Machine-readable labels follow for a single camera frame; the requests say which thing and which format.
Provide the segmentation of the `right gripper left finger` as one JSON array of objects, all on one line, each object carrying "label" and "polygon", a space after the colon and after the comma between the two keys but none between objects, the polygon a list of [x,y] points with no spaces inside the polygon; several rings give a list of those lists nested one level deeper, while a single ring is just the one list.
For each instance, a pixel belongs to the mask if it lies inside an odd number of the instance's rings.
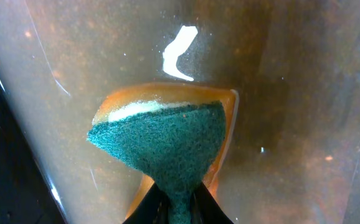
[{"label": "right gripper left finger", "polygon": [[168,196],[153,184],[135,211],[123,224],[168,224],[170,201]]}]

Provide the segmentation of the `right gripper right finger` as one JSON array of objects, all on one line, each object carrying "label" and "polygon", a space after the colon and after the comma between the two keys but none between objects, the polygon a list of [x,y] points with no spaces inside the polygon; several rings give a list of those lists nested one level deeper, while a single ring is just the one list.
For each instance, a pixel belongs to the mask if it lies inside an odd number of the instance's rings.
[{"label": "right gripper right finger", "polygon": [[192,224],[234,224],[203,183],[191,195],[190,212]]}]

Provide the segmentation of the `green yellow sponge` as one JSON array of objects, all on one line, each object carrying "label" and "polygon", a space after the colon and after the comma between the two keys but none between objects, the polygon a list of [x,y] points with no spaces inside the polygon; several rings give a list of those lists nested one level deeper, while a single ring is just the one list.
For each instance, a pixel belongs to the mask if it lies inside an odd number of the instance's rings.
[{"label": "green yellow sponge", "polygon": [[190,199],[203,183],[215,200],[239,105],[235,90],[146,83],[113,92],[87,139],[143,174],[126,219],[157,184],[169,198],[169,223],[191,223]]}]

